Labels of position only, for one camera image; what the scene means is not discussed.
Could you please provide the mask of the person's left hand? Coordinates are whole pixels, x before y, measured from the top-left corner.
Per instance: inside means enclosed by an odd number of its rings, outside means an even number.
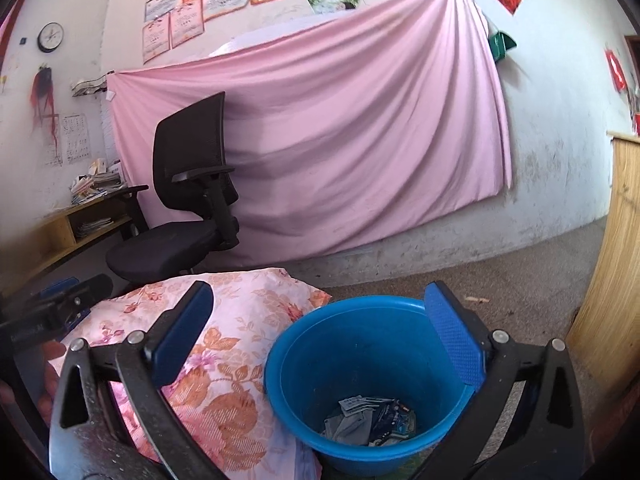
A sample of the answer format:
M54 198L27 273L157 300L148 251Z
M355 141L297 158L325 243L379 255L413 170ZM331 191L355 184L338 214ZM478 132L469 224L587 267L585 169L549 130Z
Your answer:
M58 373L51 365L51 361L65 356L66 348L64 344L51 340L43 344L41 350L43 355L43 390L38 400L37 408L42 419L49 426L53 411L53 401L56 390L58 390Z

